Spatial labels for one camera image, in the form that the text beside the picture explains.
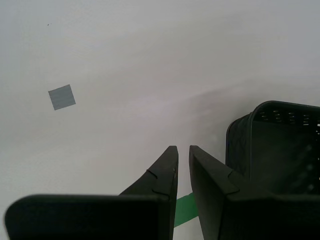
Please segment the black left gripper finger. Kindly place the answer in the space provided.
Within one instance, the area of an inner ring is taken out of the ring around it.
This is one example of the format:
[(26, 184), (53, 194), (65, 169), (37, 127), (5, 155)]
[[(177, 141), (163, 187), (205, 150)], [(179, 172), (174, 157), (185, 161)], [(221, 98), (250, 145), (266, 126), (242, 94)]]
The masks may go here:
[(320, 197), (278, 195), (245, 179), (197, 145), (189, 170), (205, 240), (318, 240)]
[(119, 195), (33, 194), (4, 214), (11, 240), (171, 240), (179, 154), (169, 146)]

